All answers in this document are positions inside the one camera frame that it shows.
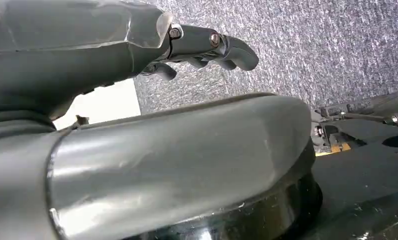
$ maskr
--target black plastic part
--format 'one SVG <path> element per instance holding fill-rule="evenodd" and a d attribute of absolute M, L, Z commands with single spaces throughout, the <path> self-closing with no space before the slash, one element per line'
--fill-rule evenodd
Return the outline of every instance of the black plastic part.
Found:
<path fill-rule="evenodd" d="M 155 66 L 155 74 L 160 76 L 164 80 L 173 80 L 177 76 L 177 71 L 167 64 L 157 63 Z"/>
<path fill-rule="evenodd" d="M 216 62 L 225 70 L 234 70 L 237 67 L 237 65 L 231 60 L 217 60 Z"/>
<path fill-rule="evenodd" d="M 256 53 L 242 40 L 232 36 L 222 36 L 225 39 L 227 50 L 223 61 L 232 61 L 235 65 L 245 71 L 256 68 L 259 58 Z"/>
<path fill-rule="evenodd" d="M 189 58 L 187 61 L 188 63 L 199 69 L 206 67 L 209 63 L 208 61 L 203 61 L 196 57 Z"/>

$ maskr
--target robotic hand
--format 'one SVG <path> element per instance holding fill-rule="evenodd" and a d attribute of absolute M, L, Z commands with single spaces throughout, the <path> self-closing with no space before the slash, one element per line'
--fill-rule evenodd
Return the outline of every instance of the robotic hand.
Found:
<path fill-rule="evenodd" d="M 217 62 L 227 70 L 253 70 L 254 51 L 235 37 L 210 28 L 171 25 L 159 48 L 122 42 L 88 49 L 50 49 L 0 54 L 0 113 L 30 110 L 55 120 L 80 94 L 137 75 L 175 78 L 168 62 L 205 67 Z"/>

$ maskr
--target gray carpet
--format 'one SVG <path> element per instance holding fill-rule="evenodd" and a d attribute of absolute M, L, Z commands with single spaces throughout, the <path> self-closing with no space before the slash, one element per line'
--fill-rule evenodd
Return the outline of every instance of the gray carpet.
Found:
<path fill-rule="evenodd" d="M 311 107 L 398 91 L 398 0 L 156 0 L 181 24 L 245 40 L 261 61 L 251 72 L 174 64 L 173 81 L 135 80 L 142 113 L 250 92 Z"/>

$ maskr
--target reflective plastic surface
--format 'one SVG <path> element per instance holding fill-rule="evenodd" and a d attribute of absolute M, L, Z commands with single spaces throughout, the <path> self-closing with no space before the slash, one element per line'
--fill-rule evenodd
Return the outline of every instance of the reflective plastic surface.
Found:
<path fill-rule="evenodd" d="M 309 174 L 315 154 L 306 104 L 283 96 L 236 99 L 69 134 L 48 179 L 62 236 L 136 236 L 285 191 Z M 284 229 L 295 216 L 279 224 Z"/>
<path fill-rule="evenodd" d="M 322 195 L 311 174 L 219 213 L 198 216 L 126 240 L 274 240 L 316 216 Z"/>

